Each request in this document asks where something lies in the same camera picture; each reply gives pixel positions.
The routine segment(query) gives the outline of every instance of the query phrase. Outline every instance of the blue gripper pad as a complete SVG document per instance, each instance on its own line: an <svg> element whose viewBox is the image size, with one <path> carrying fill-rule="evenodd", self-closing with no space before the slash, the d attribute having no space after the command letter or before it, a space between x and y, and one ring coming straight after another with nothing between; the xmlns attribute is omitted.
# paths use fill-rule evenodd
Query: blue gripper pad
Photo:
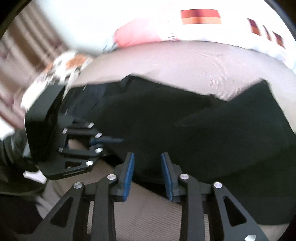
<svg viewBox="0 0 296 241"><path fill-rule="evenodd" d="M133 179L133 170L135 167L135 155L132 153L129 161L128 161L128 167L126 170L126 176L124 178L124 192L123 192L123 199L124 201L126 201L128 195L129 195L129 191L131 188L131 181Z"/></svg>
<svg viewBox="0 0 296 241"><path fill-rule="evenodd" d="M167 197L170 201L172 201L173 200L173 182L170 176L167 160L165 158L164 153L161 154L161 170L163 173L163 179L165 182L165 191L166 191Z"/></svg>

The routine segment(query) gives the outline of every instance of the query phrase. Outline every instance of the folded black cloth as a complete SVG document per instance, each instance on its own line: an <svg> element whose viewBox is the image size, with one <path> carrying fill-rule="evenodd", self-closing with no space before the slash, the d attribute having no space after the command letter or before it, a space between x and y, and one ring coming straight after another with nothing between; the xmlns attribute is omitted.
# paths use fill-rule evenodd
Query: folded black cloth
<svg viewBox="0 0 296 241"><path fill-rule="evenodd" d="M62 113L66 111L94 122L104 135L124 138L124 143L108 147L122 160L127 151L135 153L134 181L141 184L163 184L160 154L164 151L184 172L211 183L260 163L267 163L268 169L268 160L296 141L264 80L225 102L127 76L116 83L71 89L61 108ZM240 186L227 181L237 198L241 193L254 197L251 186L239 192ZM281 195L291 197L291 192ZM247 210L257 209L250 206ZM260 221L265 220L261 224L268 224L269 214L258 211ZM283 213L274 222L289 222L292 216Z"/></svg>

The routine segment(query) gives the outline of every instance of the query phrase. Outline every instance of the textured beige surface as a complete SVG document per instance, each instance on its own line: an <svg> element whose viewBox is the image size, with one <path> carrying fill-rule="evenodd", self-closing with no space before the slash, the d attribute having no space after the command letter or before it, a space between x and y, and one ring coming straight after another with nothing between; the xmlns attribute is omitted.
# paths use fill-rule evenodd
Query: textured beige surface
<svg viewBox="0 0 296 241"><path fill-rule="evenodd" d="M224 100L231 99L259 78L266 79L296 131L296 76L284 64L262 53L212 42L135 46L96 58L73 86L121 80L131 73L193 92L215 94ZM111 172L110 166L99 162L91 173L57 183L65 192L76 181L96 182ZM120 241L178 240L180 221L180 206L134 183L127 202L115 203L116 233ZM275 241L287 224L261 228L270 241Z"/></svg>

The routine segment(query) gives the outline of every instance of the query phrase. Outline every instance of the pink fabric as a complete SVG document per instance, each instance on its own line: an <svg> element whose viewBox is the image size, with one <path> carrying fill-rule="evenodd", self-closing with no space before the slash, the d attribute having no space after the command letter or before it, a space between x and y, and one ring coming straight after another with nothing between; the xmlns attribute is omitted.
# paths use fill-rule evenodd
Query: pink fabric
<svg viewBox="0 0 296 241"><path fill-rule="evenodd" d="M114 34L114 42L119 48L161 41L149 18L137 18L120 27Z"/></svg>

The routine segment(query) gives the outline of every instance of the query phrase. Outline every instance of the brown curtain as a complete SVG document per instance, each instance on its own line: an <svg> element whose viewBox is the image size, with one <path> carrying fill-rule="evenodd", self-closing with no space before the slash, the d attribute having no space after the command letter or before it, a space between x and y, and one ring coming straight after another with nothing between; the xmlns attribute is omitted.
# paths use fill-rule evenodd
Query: brown curtain
<svg viewBox="0 0 296 241"><path fill-rule="evenodd" d="M66 50L38 7L28 4L0 40L0 117L14 128L24 127L23 93Z"/></svg>

